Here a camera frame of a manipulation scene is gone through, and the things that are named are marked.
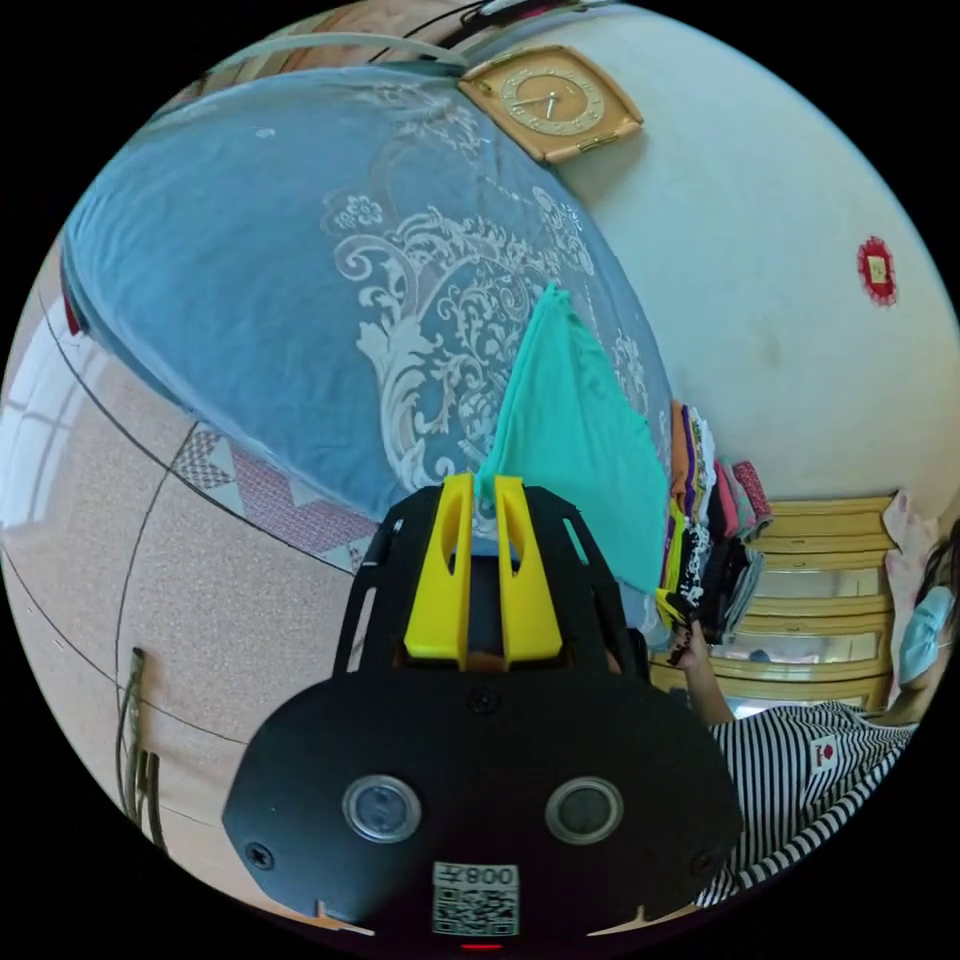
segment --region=wooden dresser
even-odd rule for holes
[[[891,682],[893,599],[883,526],[892,496],[781,501],[751,544],[766,567],[730,644],[711,648],[720,687],[737,716],[779,703],[841,700],[881,709]],[[685,697],[683,672],[651,658],[651,681]]]

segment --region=clock face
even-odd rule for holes
[[[587,76],[567,67],[522,67],[500,86],[517,123],[555,137],[585,133],[603,119],[603,95]]]

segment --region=qr code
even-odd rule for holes
[[[436,887],[433,900],[434,932],[475,937],[514,936],[517,932],[518,901],[516,890]]]
[[[510,937],[520,918],[516,867],[434,865],[433,931]]]

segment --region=pink cloth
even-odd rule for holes
[[[746,491],[750,506],[753,507],[755,519],[752,530],[747,536],[747,539],[752,540],[754,537],[760,536],[773,523],[773,511],[770,509],[767,495],[763,492],[763,485],[757,476],[756,468],[749,460],[741,460],[739,463],[735,463],[733,465],[733,475]]]
[[[730,489],[730,483],[727,480],[727,474],[723,469],[723,464],[717,461],[714,467],[717,471],[717,494],[720,497],[720,506],[723,507],[723,517],[727,521],[727,527],[723,533],[726,537],[734,537],[737,534],[737,530],[740,529],[737,505],[734,502],[733,491]]]
[[[733,465],[733,475],[740,481],[743,489],[747,491],[753,512],[758,517],[770,516],[770,504],[767,502],[767,495],[763,492],[763,486],[753,464],[749,460],[741,460],[739,463],[735,463]]]
[[[890,686],[889,706],[900,688],[900,646],[903,634],[913,616],[917,591],[923,580],[927,557],[937,543],[936,520],[922,520],[913,508],[910,494],[899,491],[890,506],[883,511],[883,525],[890,539],[897,545],[884,558],[887,582],[893,597],[893,633],[890,637],[890,656],[893,659],[893,683]]]

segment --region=label sticker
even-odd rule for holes
[[[433,932],[458,937],[512,937],[520,926],[520,871],[515,866],[434,863]]]
[[[814,773],[832,770],[839,762],[836,737],[821,737],[810,744],[810,763]]]

